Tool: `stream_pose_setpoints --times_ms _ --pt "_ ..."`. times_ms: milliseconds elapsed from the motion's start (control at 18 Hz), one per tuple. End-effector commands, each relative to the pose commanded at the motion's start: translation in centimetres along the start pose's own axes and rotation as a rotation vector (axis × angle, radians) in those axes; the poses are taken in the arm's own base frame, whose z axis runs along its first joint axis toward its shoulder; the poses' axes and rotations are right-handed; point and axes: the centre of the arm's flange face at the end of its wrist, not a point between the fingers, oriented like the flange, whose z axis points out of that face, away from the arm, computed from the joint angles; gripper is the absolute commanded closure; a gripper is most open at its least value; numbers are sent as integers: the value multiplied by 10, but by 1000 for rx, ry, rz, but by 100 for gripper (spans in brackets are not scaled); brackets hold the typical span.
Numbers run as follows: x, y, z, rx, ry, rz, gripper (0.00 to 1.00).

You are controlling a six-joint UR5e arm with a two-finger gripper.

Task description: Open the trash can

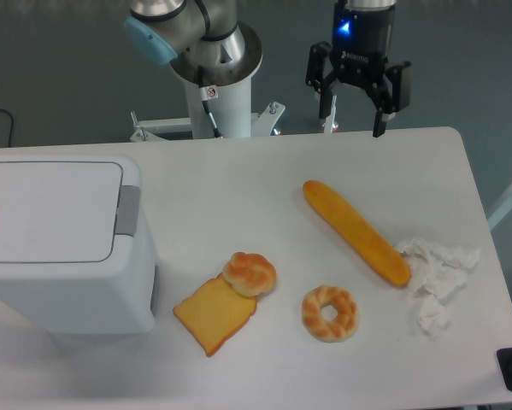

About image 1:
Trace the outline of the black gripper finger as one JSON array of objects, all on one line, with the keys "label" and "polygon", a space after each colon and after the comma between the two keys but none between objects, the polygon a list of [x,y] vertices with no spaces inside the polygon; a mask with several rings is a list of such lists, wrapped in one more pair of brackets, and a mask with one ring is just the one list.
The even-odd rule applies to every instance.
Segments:
[{"label": "black gripper finger", "polygon": [[409,106],[412,64],[403,61],[398,64],[386,63],[383,73],[376,79],[370,79],[365,91],[375,107],[372,134],[375,138],[382,136],[388,120],[397,112]]},{"label": "black gripper finger", "polygon": [[319,119],[325,120],[332,111],[333,91],[332,83],[336,79],[334,72],[328,75],[324,74],[324,69],[328,57],[331,54],[332,46],[321,41],[312,44],[309,48],[309,58],[305,76],[305,84],[311,86],[320,96],[319,100]]}]

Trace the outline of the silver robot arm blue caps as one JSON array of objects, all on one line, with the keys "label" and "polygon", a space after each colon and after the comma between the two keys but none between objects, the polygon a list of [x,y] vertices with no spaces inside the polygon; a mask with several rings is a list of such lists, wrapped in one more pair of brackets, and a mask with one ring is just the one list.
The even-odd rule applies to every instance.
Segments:
[{"label": "silver robot arm blue caps", "polygon": [[[262,63],[262,43],[238,18],[234,1],[132,1],[124,28],[149,61],[170,66],[183,82],[185,119],[135,120],[136,135],[188,131],[195,139],[271,136],[285,107],[251,107],[252,79]],[[388,50],[396,11],[393,1],[337,1],[332,38],[313,44],[305,84],[319,100],[326,133],[336,129],[338,85],[365,92],[374,109],[373,135],[410,102],[412,67],[391,63]]]}]

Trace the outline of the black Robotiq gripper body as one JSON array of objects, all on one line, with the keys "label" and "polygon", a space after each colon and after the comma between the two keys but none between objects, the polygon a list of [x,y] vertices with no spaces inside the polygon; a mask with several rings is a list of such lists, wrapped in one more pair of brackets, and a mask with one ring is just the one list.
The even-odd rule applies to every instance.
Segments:
[{"label": "black Robotiq gripper body", "polygon": [[329,83],[362,88],[364,81],[378,85],[388,79],[397,88],[397,67],[388,61],[395,11],[394,1],[334,4]]}]

